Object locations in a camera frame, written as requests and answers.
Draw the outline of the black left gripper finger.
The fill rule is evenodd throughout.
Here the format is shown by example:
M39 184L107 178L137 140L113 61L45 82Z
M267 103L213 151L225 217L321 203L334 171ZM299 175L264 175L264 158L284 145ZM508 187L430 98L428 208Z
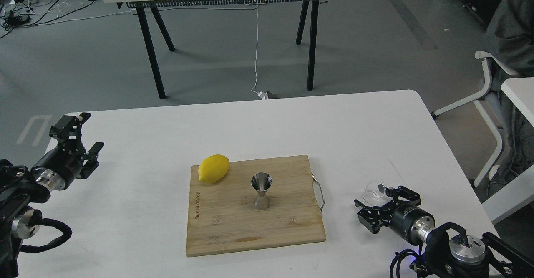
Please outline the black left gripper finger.
M49 137L58 142L57 147L67 153L85 153L86 149L81 141L82 125L91 117L91 113L82 112L78 116L62 116L50 128Z
M81 168L79 179L87 179L99 167L98 155L105 143L96 142L83 157L85 163Z

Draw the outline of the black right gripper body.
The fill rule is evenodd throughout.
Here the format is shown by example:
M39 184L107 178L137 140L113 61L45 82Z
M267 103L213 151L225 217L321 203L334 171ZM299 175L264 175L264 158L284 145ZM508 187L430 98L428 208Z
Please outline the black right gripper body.
M410 202L389 202L384 206L374 207L373 210L378 212L378 215L374 216L374 234L385 226L410 245L423 244L425 233L435 227L433 215Z

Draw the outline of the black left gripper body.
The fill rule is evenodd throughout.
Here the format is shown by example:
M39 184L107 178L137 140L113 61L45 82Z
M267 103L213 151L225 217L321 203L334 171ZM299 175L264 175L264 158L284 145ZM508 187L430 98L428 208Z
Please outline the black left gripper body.
M67 153L57 147L39 160L32 168L37 184L48 191L66 190L75 179L79 179L86 153Z

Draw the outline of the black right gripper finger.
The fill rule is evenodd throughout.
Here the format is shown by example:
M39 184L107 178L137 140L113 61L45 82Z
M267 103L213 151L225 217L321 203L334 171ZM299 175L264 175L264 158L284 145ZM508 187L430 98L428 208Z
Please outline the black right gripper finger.
M391 199L382 206L382 210L396 210L404 206L421 205L420 195L403 185L399 185L399 187L383 187L382 192Z
M366 206L361 201L354 200L355 207L358 208L359 222L372 233L380 232L381 227L388 227L390 224L390 204L382 206Z

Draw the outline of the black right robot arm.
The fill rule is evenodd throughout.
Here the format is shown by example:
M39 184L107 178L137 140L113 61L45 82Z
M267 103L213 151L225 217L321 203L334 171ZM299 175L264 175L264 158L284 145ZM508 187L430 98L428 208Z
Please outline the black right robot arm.
M486 232L482 238L467 234L462 226L447 222L435 227L433 215L420 208L420 195L408 187L379 185L381 194L390 198L381 206L367 206L355 200L359 222L377 234L388 227L412 249L399 251L389 267L389 276L398 278L404 259L413 257L410 269L418 278L488 278L495 268L505 278L532 278L533 261L499 237Z

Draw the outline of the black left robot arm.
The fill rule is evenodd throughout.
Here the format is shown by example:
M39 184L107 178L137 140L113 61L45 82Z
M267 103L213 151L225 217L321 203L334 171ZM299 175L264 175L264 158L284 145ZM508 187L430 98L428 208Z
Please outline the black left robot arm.
M82 143L82 125L91 114L62 116L51 127L49 137L57 146L48 151L33 168L13 165L2 159L0 166L0 240L1 276L15 278L19 275L19 253L42 253L64 244L72 229L65 223L42 216L30 203L45 203L54 190L66 190L75 179L87 179L99 166L98 154L103 142L96 142L90 150ZM46 245L23 245L23 240L32 238L42 226L53 227L62 235Z

